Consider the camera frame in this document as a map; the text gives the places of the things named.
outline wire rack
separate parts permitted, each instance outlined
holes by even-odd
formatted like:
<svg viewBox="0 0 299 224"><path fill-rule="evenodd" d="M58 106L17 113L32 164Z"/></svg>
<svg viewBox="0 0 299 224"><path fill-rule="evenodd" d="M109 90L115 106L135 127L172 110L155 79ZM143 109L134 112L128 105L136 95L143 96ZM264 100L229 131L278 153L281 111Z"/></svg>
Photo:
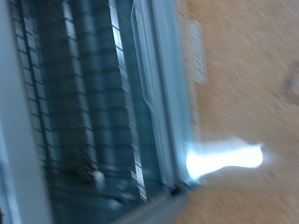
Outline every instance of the wire rack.
<svg viewBox="0 0 299 224"><path fill-rule="evenodd" d="M133 96L111 2L12 0L39 159L51 174L133 178L147 199Z"/></svg>

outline wooden floor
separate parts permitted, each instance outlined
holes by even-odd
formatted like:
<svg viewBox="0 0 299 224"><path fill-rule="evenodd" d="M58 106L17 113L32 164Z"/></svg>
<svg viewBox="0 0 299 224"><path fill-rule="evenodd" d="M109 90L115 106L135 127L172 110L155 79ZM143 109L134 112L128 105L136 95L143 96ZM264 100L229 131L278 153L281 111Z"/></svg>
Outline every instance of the wooden floor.
<svg viewBox="0 0 299 224"><path fill-rule="evenodd" d="M202 179L179 223L299 223L299 1L186 0L203 27L205 140L264 143L258 169Z"/></svg>

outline metal frame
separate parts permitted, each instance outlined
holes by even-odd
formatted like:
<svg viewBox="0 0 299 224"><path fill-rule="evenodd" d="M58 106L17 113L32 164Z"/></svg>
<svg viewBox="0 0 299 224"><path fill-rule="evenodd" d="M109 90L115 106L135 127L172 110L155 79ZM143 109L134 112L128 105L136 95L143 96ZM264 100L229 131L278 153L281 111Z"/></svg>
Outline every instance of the metal frame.
<svg viewBox="0 0 299 224"><path fill-rule="evenodd" d="M0 2L0 163L13 223L51 224L8 1Z"/></svg>
<svg viewBox="0 0 299 224"><path fill-rule="evenodd" d="M196 186L186 168L194 136L175 1L135 1L135 11L162 180Z"/></svg>

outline bright light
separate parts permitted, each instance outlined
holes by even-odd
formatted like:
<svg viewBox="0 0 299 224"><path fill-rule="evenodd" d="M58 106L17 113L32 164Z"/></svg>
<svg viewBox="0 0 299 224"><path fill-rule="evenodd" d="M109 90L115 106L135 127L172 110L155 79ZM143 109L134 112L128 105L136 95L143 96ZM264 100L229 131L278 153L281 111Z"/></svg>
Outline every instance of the bright light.
<svg viewBox="0 0 299 224"><path fill-rule="evenodd" d="M251 146L240 139L204 144L198 151L189 153L187 169L191 178L197 179L225 166L255 168L263 162L261 147L262 145Z"/></svg>

